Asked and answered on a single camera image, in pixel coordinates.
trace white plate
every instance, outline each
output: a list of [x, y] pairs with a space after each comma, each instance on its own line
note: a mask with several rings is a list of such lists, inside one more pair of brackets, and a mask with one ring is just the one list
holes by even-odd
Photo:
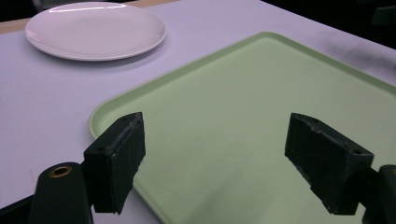
[[89, 2], [55, 7], [25, 27], [29, 42], [48, 54], [80, 61], [127, 58], [158, 46], [163, 22], [139, 7]]

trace metal ring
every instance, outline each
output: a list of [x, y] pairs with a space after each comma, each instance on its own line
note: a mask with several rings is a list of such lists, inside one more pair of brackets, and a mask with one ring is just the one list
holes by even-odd
[[71, 166], [60, 166], [60, 167], [56, 167], [55, 169], [53, 169], [49, 173], [49, 176], [52, 178], [59, 178], [59, 177], [70, 174], [70, 172], [72, 172]]

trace white tablecloth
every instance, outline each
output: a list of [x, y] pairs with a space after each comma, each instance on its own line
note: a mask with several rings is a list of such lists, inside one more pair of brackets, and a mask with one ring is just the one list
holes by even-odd
[[[92, 111], [119, 93], [259, 32], [275, 32], [396, 85], [396, 50], [259, 0], [180, 0], [148, 7], [166, 25], [155, 50], [102, 63], [55, 58], [23, 32], [0, 35], [0, 207], [32, 195], [38, 176], [83, 161]], [[132, 191], [120, 216], [95, 223], [161, 223]]]

